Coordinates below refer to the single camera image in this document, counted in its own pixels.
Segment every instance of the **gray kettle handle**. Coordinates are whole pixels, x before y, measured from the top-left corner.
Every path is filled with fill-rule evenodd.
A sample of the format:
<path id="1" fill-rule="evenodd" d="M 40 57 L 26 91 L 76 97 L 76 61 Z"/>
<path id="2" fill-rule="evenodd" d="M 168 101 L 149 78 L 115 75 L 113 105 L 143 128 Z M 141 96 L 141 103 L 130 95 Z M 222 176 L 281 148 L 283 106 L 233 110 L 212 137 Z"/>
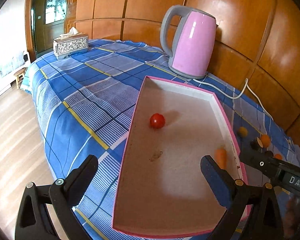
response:
<path id="1" fill-rule="evenodd" d="M 168 54 L 168 56 L 173 57 L 172 50 L 167 45 L 167 33 L 169 29 L 169 25 L 171 22 L 171 19 L 175 15 L 179 15 L 181 17 L 187 16 L 192 11 L 192 8 L 183 6 L 183 5 L 174 5 L 169 8 L 169 10 L 166 12 L 162 24 L 161 24 L 161 30 L 160 30 L 160 43 L 163 48 L 163 50 Z"/>

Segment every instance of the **pink box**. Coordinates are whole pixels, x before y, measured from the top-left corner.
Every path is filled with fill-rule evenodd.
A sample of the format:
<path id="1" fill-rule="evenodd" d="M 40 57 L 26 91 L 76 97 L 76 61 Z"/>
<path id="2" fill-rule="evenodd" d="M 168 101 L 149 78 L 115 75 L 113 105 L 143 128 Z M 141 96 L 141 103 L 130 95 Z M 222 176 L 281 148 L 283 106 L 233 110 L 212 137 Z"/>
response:
<path id="1" fill-rule="evenodd" d="M 164 115 L 163 128 L 150 127 L 154 113 Z M 226 209 L 202 175 L 200 160 L 214 157 L 220 147 L 227 150 L 228 173 L 247 183 L 238 143 L 216 95 L 146 76 L 123 154 L 113 229 L 147 238 L 212 231 Z"/>

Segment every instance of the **wooden floor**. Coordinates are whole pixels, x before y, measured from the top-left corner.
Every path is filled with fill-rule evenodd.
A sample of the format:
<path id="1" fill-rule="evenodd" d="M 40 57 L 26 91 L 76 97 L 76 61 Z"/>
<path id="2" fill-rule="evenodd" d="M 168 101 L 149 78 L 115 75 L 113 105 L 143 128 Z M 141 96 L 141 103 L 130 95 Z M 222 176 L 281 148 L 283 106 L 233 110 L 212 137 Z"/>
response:
<path id="1" fill-rule="evenodd" d="M 54 180 L 32 97 L 14 84 L 0 96 L 0 227 L 9 239 L 14 239 L 21 197 L 30 181 L 39 186 Z M 59 237 L 67 239 L 53 207 L 48 208 Z"/>

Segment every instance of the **window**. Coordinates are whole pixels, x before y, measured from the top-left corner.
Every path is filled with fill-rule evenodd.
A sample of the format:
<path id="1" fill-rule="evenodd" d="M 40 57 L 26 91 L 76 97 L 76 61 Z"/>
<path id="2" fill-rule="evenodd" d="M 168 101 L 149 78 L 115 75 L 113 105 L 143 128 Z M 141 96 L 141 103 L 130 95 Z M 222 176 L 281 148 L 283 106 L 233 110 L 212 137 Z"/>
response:
<path id="1" fill-rule="evenodd" d="M 46 24 L 64 20 L 66 16 L 66 0 L 47 0 Z"/>

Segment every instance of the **orange fruit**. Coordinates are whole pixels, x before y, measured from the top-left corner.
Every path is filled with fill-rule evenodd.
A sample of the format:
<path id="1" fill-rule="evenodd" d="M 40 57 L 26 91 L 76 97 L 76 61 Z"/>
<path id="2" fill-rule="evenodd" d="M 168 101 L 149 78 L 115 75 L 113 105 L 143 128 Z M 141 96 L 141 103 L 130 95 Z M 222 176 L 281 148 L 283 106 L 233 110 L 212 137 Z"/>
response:
<path id="1" fill-rule="evenodd" d="M 241 137 L 241 138 L 244 138 L 244 137 L 247 137 L 248 135 L 248 130 L 241 126 L 239 129 L 238 129 L 238 135 Z"/>
<path id="2" fill-rule="evenodd" d="M 223 148 L 217 149 L 215 151 L 215 159 L 220 169 L 225 170 L 227 167 L 227 151 Z"/>
<path id="3" fill-rule="evenodd" d="M 266 135 L 266 134 L 261 135 L 260 141 L 262 142 L 262 145 L 264 148 L 268 148 L 270 146 L 271 139 L 268 135 Z"/>
<path id="4" fill-rule="evenodd" d="M 274 155 L 274 158 L 278 159 L 278 160 L 282 160 L 282 156 L 281 154 L 277 153 Z"/>

